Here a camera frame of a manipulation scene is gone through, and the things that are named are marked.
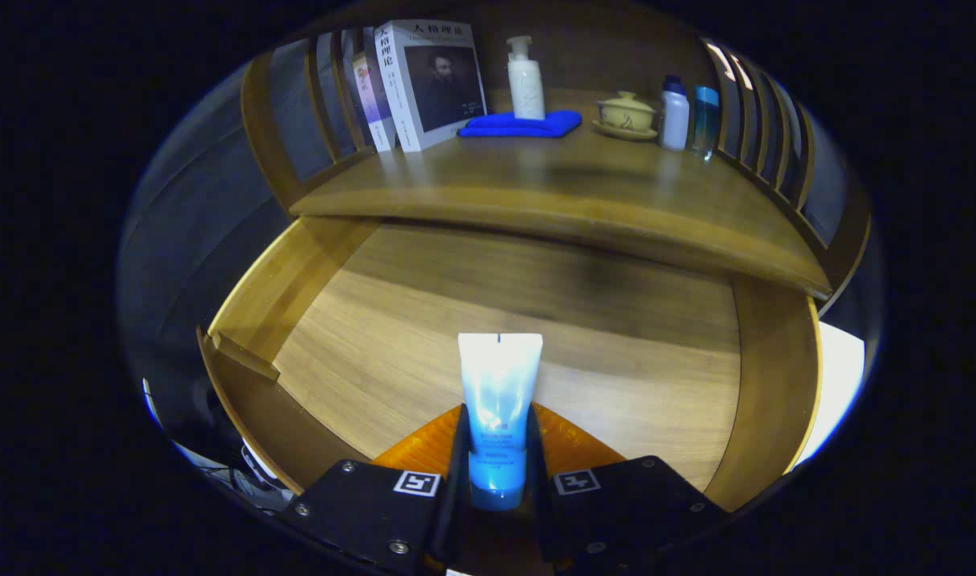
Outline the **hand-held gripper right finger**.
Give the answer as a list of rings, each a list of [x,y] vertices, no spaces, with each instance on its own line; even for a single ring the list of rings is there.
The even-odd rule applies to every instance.
[[[537,546],[554,571],[656,571],[730,520],[657,456],[549,473],[543,415],[528,415],[526,487]]]

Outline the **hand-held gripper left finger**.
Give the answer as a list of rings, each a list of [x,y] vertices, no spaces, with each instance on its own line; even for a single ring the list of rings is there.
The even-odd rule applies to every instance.
[[[444,474],[341,460],[276,515],[281,529],[353,575],[444,575],[458,560],[455,529],[470,492],[466,405]]]

